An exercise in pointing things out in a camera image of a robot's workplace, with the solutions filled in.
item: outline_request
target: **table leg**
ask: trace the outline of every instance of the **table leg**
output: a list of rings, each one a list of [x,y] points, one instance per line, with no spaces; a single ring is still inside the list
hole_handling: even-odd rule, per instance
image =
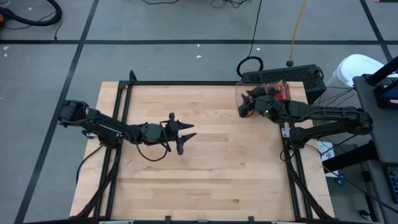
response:
[[[370,159],[379,159],[373,141],[369,141],[363,146],[357,147],[356,149],[353,149],[349,152],[325,160],[322,162],[322,164],[331,171],[335,171],[344,167],[348,167],[350,165],[368,161]],[[324,169],[324,172],[326,174],[329,173],[329,171],[327,171],[326,169]]]

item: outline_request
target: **gray floor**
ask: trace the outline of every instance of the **gray floor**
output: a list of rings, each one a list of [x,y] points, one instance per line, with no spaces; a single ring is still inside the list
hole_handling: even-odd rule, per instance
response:
[[[13,223],[24,197],[51,118],[80,43],[90,9],[97,0],[57,0],[63,9],[59,40],[72,43],[39,44],[30,40],[53,40],[57,26],[0,30],[0,217]],[[221,9],[210,0],[181,0],[176,4],[146,5],[139,0],[99,0],[87,40],[249,40],[259,1],[245,2],[239,9]],[[303,1],[263,0],[257,40],[291,40]],[[393,57],[398,55],[398,3],[366,0]],[[11,0],[9,8],[30,19],[53,11],[41,0]],[[11,21],[8,27],[23,26]],[[11,44],[8,40],[21,40]],[[295,65],[315,63],[327,81],[337,65],[351,54],[364,54],[382,63],[386,56],[359,0],[309,1],[297,40],[327,40],[295,46]],[[344,40],[370,40],[348,45]],[[88,44],[84,45],[67,99],[95,106],[103,81],[127,79],[133,69],[139,80],[239,80],[236,65],[249,52],[249,44]],[[290,45],[262,44],[253,47],[265,69],[284,67]],[[248,63],[245,71],[257,70]],[[83,158],[86,139],[75,128],[57,127],[37,182],[25,222],[67,218],[75,190],[75,171]],[[355,167],[346,172],[360,182]],[[363,194],[349,186],[328,181],[336,216],[362,221],[367,210]]]

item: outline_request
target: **wooden table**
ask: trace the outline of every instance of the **wooden table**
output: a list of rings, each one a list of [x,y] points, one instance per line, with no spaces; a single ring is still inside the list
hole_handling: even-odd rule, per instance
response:
[[[302,83],[289,84],[292,99],[307,102]],[[117,82],[104,82],[99,93],[96,109],[108,116],[117,86]],[[253,86],[239,86],[238,93],[242,88]],[[174,112],[180,121],[195,125],[181,134],[198,134],[186,143],[184,155],[177,155],[173,142],[173,151],[159,162],[145,160],[135,145],[125,141],[112,219],[164,220],[171,215],[173,220],[246,221],[248,216],[258,221],[294,220],[286,166],[279,159],[279,125],[260,116],[240,118],[236,108],[235,86],[133,86],[127,124],[158,123]],[[311,125],[306,121],[297,126]],[[308,144],[317,146],[315,140]],[[97,147],[98,140],[88,140],[85,156]],[[159,146],[140,148],[153,159],[164,153]],[[80,212],[95,193],[104,152],[82,167],[71,215]],[[305,148],[301,155],[309,191],[333,216],[319,154]],[[299,190],[297,195],[305,217]]]

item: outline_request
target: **white bucket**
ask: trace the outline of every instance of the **white bucket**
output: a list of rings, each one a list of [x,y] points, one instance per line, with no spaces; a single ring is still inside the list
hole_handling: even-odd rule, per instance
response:
[[[333,96],[336,96],[339,93],[343,94],[343,92],[348,89],[330,87],[352,88],[354,86],[354,77],[361,76],[363,74],[373,74],[381,67],[383,67],[381,62],[378,62],[377,60],[369,58],[365,55],[354,54],[346,57],[333,72],[332,77],[326,82],[327,90],[321,96],[320,105],[326,106],[330,103],[329,106],[361,107],[355,90],[351,90],[349,93],[344,94],[335,100],[336,97],[332,98]],[[318,102],[319,98],[314,102],[314,104],[317,105]]]

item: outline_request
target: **wooden tabletop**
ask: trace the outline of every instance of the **wooden tabletop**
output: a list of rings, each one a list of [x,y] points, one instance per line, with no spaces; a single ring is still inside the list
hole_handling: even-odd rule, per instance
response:
[[[302,83],[289,85],[292,100],[307,102]],[[108,116],[113,112],[117,86],[117,82],[103,82],[99,93],[96,109]],[[159,162],[145,160],[135,145],[125,141],[112,219],[164,220],[171,215],[173,220],[246,221],[248,216],[258,221],[294,220],[286,166],[279,159],[279,125],[260,116],[240,118],[236,110],[240,103],[236,92],[239,95],[252,88],[133,86],[127,124],[159,123],[174,112],[176,119],[195,125],[181,134],[198,134],[184,145],[184,155],[177,155],[173,142],[172,152]],[[309,128],[312,122],[297,126]],[[88,140],[85,156],[98,143]],[[317,146],[315,140],[308,144]],[[161,146],[140,148],[152,159],[164,153]],[[95,154],[81,168],[71,215],[80,212],[98,188],[104,152]],[[319,154],[305,148],[301,155],[309,191],[333,216]],[[305,217],[299,190],[298,198]]]

